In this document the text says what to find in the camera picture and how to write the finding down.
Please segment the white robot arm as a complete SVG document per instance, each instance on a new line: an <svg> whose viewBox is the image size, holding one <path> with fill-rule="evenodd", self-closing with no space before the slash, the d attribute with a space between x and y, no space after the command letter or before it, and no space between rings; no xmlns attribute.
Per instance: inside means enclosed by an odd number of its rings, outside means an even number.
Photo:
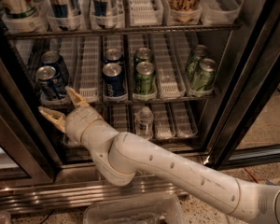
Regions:
<svg viewBox="0 0 280 224"><path fill-rule="evenodd" d="M112 184L129 184L137 171L154 174L222 213L251 224L280 224L280 187L247 182L169 152L101 119L84 119L81 142Z"/></svg>

